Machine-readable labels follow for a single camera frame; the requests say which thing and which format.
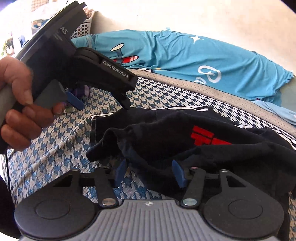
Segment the houndstooth fabric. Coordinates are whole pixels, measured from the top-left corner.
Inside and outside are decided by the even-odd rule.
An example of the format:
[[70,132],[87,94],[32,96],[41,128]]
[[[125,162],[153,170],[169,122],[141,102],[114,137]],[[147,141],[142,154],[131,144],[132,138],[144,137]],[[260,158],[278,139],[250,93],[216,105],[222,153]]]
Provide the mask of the houndstooth fabric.
[[[270,127],[279,135],[296,144],[288,133],[245,111],[217,101],[210,97],[182,90],[153,80],[139,78],[135,91],[128,94],[131,106],[138,108],[163,108],[169,106],[212,106],[222,116],[240,123],[241,127]],[[93,172],[100,164],[90,163],[85,152],[90,147],[90,115],[114,112],[121,107],[106,91],[91,89],[91,96],[85,101],[85,108],[75,113],[64,114],[23,152],[9,150],[9,173],[13,201],[17,205],[22,199],[34,193],[47,183],[69,171],[79,168],[82,173]],[[6,170],[4,158],[1,159]],[[114,192],[122,199],[163,199],[163,195],[148,190],[132,171],[127,171],[124,180]],[[83,194],[97,202],[94,187],[83,189]],[[296,202],[290,195],[291,218],[290,240],[295,240]]]

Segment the gray plastic base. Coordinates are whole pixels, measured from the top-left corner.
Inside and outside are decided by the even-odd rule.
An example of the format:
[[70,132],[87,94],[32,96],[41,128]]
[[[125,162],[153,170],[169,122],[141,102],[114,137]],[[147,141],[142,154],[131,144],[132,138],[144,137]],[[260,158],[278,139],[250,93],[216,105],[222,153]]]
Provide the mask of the gray plastic base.
[[[101,211],[94,224],[67,241],[231,241],[212,228],[196,210],[177,206],[174,200],[125,200]],[[265,241],[277,241],[275,237]],[[21,241],[32,241],[22,238]]]

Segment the finger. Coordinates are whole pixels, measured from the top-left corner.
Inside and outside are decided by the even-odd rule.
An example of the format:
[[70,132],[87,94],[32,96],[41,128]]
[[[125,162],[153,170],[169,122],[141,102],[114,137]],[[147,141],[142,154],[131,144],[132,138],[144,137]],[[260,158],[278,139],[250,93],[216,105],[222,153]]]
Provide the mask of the finger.
[[25,138],[22,134],[18,133],[7,124],[2,126],[1,136],[9,146],[17,151],[23,151],[31,145],[29,139]]
[[25,106],[22,113],[41,128],[50,126],[54,121],[54,115],[51,110],[42,108],[35,104]]
[[64,113],[66,107],[66,103],[61,102],[61,103],[57,103],[53,108],[52,108],[52,113],[54,115],[61,115],[62,113]]
[[11,84],[13,95],[20,104],[33,103],[32,74],[23,62],[9,56],[1,59],[0,87],[3,85],[3,81]]
[[5,116],[5,121],[12,129],[30,140],[37,138],[42,132],[41,127],[33,120],[16,110],[8,111]]

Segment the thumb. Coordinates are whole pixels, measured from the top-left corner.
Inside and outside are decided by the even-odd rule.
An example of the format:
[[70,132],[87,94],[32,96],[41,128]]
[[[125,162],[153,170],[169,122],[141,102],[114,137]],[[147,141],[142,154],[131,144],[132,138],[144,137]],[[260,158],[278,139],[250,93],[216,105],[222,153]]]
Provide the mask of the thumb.
[[0,87],[4,82],[11,85],[13,95],[20,104],[33,104],[32,74],[23,62],[12,57],[0,60]]

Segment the white laundry basket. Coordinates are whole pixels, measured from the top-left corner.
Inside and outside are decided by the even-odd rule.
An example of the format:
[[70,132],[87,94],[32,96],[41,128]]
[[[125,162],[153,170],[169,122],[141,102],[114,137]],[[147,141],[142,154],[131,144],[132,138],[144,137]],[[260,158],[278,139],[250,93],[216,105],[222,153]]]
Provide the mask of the white laundry basket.
[[71,38],[77,38],[82,37],[85,35],[88,35],[91,30],[91,21],[94,16],[94,11],[91,12],[91,17],[87,18],[80,26],[75,30],[75,32],[72,34]]

